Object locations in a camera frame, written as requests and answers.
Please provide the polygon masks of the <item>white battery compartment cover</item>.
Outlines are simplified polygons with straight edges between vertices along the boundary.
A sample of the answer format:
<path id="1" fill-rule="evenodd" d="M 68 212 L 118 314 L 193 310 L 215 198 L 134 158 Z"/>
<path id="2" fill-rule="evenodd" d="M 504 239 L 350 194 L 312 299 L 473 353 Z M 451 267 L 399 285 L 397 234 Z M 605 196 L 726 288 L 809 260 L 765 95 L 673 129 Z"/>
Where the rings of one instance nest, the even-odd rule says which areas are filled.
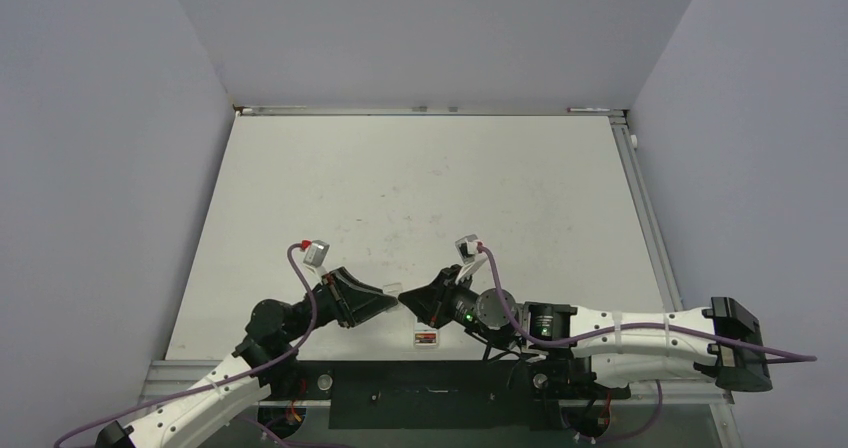
<path id="1" fill-rule="evenodd" d="M 401 283 L 390 283 L 382 286 L 382 291 L 385 295 L 397 298 L 403 291 Z"/>

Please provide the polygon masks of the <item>white red remote control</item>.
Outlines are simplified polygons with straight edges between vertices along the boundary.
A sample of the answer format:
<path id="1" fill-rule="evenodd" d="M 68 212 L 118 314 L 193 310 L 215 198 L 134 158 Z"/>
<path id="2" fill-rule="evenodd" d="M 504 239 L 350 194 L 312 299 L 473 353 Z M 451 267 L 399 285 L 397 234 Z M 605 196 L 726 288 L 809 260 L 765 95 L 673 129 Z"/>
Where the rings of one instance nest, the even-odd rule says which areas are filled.
<path id="1" fill-rule="evenodd" d="M 412 340 L 416 349 L 435 349 L 440 344 L 440 331 L 427 324 L 414 322 Z"/>

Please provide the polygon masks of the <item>red orange battery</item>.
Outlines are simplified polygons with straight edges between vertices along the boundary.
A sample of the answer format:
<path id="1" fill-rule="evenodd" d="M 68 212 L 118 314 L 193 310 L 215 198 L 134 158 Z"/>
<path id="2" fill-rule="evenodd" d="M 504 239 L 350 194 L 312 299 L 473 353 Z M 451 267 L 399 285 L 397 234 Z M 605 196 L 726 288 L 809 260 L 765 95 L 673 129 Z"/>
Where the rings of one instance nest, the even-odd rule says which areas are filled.
<path id="1" fill-rule="evenodd" d="M 437 335 L 435 333 L 416 333 L 414 339 L 416 343 L 435 343 Z"/>

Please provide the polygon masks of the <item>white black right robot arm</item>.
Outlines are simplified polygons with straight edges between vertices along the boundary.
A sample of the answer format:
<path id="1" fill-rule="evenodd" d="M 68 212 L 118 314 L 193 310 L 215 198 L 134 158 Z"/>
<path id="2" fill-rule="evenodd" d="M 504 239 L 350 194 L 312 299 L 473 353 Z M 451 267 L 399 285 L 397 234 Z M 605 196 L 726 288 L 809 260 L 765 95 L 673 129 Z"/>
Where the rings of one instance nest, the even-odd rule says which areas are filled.
<path id="1" fill-rule="evenodd" d="M 439 329 L 449 323 L 487 346 L 514 351 L 579 396 L 652 380 L 712 381 L 738 392 L 773 384 L 759 319 L 733 298 L 670 313 L 628 313 L 569 304 L 518 303 L 495 288 L 481 294 L 461 268 L 442 269 L 429 284 L 400 294 L 416 319 Z"/>

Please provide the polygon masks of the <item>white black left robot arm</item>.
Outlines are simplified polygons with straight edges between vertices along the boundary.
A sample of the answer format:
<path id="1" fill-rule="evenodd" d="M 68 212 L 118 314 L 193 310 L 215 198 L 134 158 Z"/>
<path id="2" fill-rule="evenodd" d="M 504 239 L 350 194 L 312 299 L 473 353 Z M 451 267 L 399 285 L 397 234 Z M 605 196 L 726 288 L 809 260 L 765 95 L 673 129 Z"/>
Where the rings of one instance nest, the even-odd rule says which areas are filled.
<path id="1" fill-rule="evenodd" d="M 316 329 L 329 323 L 353 328 L 398 303 L 396 297 L 355 279 L 345 268 L 324 275 L 298 303 L 259 302 L 244 339 L 190 389 L 158 402 L 152 413 L 100 430 L 98 447 L 198 447 L 246 408 L 296 389 L 296 356 Z"/>

